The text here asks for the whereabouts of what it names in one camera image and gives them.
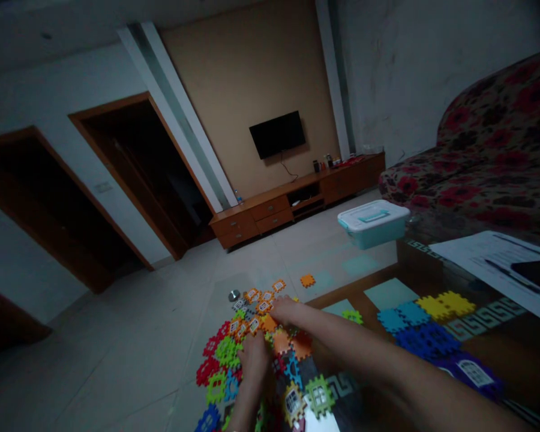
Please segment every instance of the wall outlet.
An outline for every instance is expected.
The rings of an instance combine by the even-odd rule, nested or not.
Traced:
[[[94,186],[94,189],[96,189],[97,193],[104,193],[108,192],[109,190],[112,190],[113,187],[110,185],[109,182],[99,183],[96,186]]]

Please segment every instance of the pen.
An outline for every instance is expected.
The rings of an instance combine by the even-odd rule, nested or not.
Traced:
[[[498,270],[499,272],[505,274],[506,276],[508,276],[510,279],[513,279],[514,281],[518,282],[520,285],[522,285],[523,287],[525,288],[528,288],[530,291],[532,291],[533,293],[536,293],[536,294],[540,294],[540,289],[538,289],[537,287],[535,287],[534,285],[531,285],[531,284],[527,284],[525,282],[522,282],[520,279],[518,278],[515,278],[514,276],[512,276],[512,274],[510,273],[509,270],[506,270],[504,267],[500,267],[498,264],[490,261],[490,260],[487,260],[485,259],[484,261],[486,261],[486,264],[494,267],[496,270]]]

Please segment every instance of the paper document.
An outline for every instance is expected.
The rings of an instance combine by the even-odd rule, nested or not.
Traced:
[[[430,249],[540,317],[540,287],[510,268],[513,263],[540,261],[540,247],[502,233],[484,231],[434,244]]]

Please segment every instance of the human hand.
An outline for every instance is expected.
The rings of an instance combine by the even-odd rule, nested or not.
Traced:
[[[260,382],[262,382],[270,365],[270,354],[266,349],[264,333],[259,331],[256,333],[256,336],[252,336],[249,333],[244,338],[244,341],[242,341],[242,346],[244,347],[244,351],[238,351],[238,358],[242,364],[243,379],[246,380],[258,376],[260,377]]]
[[[279,296],[274,299],[270,316],[284,326],[292,324],[292,317],[296,314],[299,303],[295,302],[290,296]]]

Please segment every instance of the tiled floor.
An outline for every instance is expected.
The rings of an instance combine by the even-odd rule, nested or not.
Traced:
[[[232,253],[211,241],[169,267],[81,299],[51,337],[0,354],[0,431],[164,431],[176,399],[196,387],[202,360],[193,353],[209,327],[220,326],[206,306],[222,301],[224,283],[241,275],[270,280],[292,254],[342,239],[338,213],[378,198],[377,191],[363,194]]]

